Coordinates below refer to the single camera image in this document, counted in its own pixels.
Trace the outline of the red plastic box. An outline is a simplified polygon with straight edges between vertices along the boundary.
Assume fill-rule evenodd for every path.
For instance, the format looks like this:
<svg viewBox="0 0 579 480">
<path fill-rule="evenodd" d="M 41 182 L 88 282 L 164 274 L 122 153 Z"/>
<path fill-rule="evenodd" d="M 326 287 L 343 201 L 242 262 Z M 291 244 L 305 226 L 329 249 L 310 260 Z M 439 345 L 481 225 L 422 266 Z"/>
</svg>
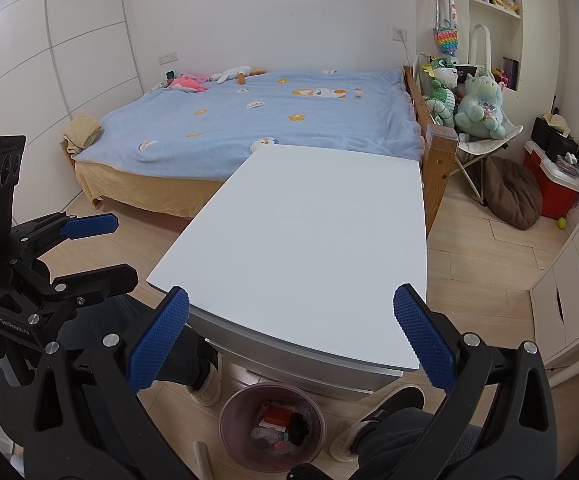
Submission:
<svg viewBox="0 0 579 480">
<path fill-rule="evenodd" d="M 262 415 L 261 422 L 273 427 L 286 428 L 291 422 L 295 410 L 284 405 L 268 404 Z"/>
</svg>

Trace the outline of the black fabric organizer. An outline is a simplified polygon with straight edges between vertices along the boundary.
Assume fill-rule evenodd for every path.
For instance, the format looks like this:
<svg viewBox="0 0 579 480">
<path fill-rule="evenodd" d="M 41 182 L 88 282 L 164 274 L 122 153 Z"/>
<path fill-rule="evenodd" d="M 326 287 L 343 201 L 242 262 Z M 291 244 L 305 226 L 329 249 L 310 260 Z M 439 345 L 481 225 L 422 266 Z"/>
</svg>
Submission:
<svg viewBox="0 0 579 480">
<path fill-rule="evenodd" d="M 299 412 L 291 414 L 288 425 L 286 426 L 286 434 L 288 441 L 299 448 L 310 434 L 308 419 Z"/>
</svg>

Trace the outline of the mauve trash bin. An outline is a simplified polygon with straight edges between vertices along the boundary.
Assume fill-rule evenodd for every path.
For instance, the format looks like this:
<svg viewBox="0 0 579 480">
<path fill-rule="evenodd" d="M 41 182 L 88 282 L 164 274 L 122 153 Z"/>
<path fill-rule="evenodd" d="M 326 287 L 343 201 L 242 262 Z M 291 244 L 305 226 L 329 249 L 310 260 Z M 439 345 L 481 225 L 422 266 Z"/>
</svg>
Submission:
<svg viewBox="0 0 579 480">
<path fill-rule="evenodd" d="M 310 434 L 303 445 L 288 441 L 286 428 L 261 422 L 268 404 L 293 408 L 308 419 Z M 286 474 L 321 453 L 327 426 L 321 408 L 303 391 L 276 382 L 260 382 L 233 394 L 219 415 L 219 437 L 236 464 L 260 474 Z"/>
</svg>

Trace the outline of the beige folded cloth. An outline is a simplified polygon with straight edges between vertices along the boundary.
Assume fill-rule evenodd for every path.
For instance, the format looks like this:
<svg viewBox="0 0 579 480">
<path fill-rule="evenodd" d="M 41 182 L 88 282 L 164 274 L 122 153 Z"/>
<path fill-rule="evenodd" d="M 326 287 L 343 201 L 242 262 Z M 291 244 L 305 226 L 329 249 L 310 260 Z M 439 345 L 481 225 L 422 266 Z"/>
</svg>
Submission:
<svg viewBox="0 0 579 480">
<path fill-rule="evenodd" d="M 88 114 L 79 114 L 64 132 L 66 151 L 76 155 L 95 143 L 103 132 L 102 124 Z"/>
</svg>

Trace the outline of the bed with blue blanket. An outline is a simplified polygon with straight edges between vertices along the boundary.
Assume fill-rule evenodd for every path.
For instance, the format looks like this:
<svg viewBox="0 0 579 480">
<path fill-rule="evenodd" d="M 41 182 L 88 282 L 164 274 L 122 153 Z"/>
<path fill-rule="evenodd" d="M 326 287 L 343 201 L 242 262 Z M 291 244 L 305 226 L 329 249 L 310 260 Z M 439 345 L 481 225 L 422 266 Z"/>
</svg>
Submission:
<svg viewBox="0 0 579 480">
<path fill-rule="evenodd" d="M 385 72 L 288 70 L 149 91 L 100 120 L 87 148 L 60 147 L 92 203 L 105 198 L 192 218 L 265 145 L 335 148 L 421 165 L 426 226 L 447 187 L 454 144 L 431 131 L 410 66 Z"/>
</svg>

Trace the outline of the white drawer cabinet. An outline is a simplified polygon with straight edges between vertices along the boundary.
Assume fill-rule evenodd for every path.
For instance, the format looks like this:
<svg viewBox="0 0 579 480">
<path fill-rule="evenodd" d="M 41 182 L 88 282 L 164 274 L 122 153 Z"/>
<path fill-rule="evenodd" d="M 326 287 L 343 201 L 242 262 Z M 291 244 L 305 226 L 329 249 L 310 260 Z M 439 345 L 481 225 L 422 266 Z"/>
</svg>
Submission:
<svg viewBox="0 0 579 480">
<path fill-rule="evenodd" d="M 535 339 L 543 362 L 579 354 L 579 223 L 551 266 L 530 289 Z"/>
</svg>

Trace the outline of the pink plush on bed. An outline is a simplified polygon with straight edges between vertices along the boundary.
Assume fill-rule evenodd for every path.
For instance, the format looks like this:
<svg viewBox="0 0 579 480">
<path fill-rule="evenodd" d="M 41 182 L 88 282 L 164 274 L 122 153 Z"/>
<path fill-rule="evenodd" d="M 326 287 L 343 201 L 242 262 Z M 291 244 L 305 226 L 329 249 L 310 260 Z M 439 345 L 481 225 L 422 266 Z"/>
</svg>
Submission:
<svg viewBox="0 0 579 480">
<path fill-rule="evenodd" d="M 184 74 L 173 78 L 168 87 L 174 90 L 188 92 L 188 93 L 198 93 L 207 91 L 206 84 L 209 81 L 206 77 L 194 76 L 191 74 Z"/>
</svg>

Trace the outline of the white wardrobe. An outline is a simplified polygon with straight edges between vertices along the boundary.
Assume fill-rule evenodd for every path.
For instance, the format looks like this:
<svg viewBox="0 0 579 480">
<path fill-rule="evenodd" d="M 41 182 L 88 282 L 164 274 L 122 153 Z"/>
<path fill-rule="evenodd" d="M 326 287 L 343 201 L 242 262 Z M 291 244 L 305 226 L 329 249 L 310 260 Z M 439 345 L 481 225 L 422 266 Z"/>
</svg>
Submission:
<svg viewBox="0 0 579 480">
<path fill-rule="evenodd" d="M 102 118 L 142 93 L 123 0 L 0 0 L 0 136 L 26 139 L 12 220 L 80 193 L 60 146 L 74 116 Z"/>
</svg>

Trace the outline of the white goose plush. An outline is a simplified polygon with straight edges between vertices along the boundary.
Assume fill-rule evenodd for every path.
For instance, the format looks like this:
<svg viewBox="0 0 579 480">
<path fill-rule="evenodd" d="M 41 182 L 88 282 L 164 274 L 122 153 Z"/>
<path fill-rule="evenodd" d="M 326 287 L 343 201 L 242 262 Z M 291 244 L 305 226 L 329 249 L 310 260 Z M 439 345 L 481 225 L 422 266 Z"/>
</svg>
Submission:
<svg viewBox="0 0 579 480">
<path fill-rule="evenodd" d="M 250 66 L 238 66 L 224 70 L 222 73 L 213 74 L 209 80 L 217 84 L 224 84 L 228 80 L 236 80 L 238 84 L 246 84 L 248 77 L 264 74 L 265 70 L 253 70 Z"/>
</svg>

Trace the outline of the brown bean bag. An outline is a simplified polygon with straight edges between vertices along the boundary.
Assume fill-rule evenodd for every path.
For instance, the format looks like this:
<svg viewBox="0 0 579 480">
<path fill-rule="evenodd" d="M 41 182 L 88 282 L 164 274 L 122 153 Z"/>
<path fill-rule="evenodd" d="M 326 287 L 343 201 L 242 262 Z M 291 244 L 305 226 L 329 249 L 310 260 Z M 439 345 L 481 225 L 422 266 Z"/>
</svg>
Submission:
<svg viewBox="0 0 579 480">
<path fill-rule="evenodd" d="M 526 231 L 542 209 L 542 193 L 532 172 L 516 162 L 490 156 L 483 165 L 483 198 L 503 222 Z"/>
</svg>

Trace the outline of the red cooler box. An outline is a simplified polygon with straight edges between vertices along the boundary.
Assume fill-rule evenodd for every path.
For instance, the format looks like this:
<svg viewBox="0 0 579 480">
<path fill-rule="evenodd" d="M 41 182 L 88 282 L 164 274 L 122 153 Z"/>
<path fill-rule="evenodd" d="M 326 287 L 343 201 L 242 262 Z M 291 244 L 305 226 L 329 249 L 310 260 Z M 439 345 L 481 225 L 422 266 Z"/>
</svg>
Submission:
<svg viewBox="0 0 579 480">
<path fill-rule="evenodd" d="M 541 214 L 555 220 L 566 218 L 579 200 L 579 178 L 565 174 L 533 141 L 525 143 L 524 166 L 535 176 L 542 193 Z"/>
</svg>

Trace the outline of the black bag on cooler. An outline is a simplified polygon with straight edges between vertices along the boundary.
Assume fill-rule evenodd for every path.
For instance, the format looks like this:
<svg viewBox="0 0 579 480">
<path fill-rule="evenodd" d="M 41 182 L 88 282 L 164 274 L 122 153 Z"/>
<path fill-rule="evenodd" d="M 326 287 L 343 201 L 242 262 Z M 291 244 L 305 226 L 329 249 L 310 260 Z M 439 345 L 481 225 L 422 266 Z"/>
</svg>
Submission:
<svg viewBox="0 0 579 480">
<path fill-rule="evenodd" d="M 570 166 L 579 169 L 579 144 L 571 136 L 563 136 L 556 128 L 550 126 L 544 117 L 537 117 L 533 124 L 530 139 L 535 142 L 551 162 L 557 162 L 559 157 L 566 159 L 566 155 L 573 155 L 576 162 Z"/>
</svg>

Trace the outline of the light green unicorn plush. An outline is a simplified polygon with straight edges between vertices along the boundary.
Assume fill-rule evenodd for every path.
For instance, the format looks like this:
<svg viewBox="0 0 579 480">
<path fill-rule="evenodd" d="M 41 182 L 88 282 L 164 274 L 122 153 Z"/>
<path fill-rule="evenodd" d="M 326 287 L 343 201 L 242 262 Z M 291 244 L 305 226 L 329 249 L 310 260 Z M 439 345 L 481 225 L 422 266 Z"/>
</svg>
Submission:
<svg viewBox="0 0 579 480">
<path fill-rule="evenodd" d="M 457 129 L 479 139 L 500 140 L 506 136 L 503 126 L 503 90 L 490 73 L 467 74 L 464 96 L 454 122 Z"/>
</svg>

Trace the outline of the rainbow pop bag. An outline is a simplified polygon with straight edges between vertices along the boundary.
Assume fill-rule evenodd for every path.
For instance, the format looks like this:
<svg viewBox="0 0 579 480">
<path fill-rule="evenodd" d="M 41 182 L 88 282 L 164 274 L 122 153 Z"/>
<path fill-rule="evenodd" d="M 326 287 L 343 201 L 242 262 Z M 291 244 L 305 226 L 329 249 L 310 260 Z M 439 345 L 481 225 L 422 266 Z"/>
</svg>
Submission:
<svg viewBox="0 0 579 480">
<path fill-rule="evenodd" d="M 459 22 L 454 0 L 436 0 L 434 40 L 439 52 L 454 58 L 459 50 Z"/>
</svg>

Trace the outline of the white wall shelf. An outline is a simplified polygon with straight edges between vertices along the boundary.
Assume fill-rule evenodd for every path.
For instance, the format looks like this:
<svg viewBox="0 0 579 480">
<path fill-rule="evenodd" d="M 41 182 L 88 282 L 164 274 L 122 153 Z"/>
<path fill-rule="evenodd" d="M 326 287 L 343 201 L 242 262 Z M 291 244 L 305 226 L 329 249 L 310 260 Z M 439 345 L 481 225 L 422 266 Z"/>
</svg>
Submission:
<svg viewBox="0 0 579 480">
<path fill-rule="evenodd" d="M 459 58 L 468 53 L 469 33 L 487 26 L 492 39 L 492 65 L 505 58 L 518 62 L 516 88 L 509 92 L 518 106 L 549 108 L 559 72 L 559 0 L 515 0 L 516 11 L 481 0 L 455 0 L 459 19 Z"/>
</svg>

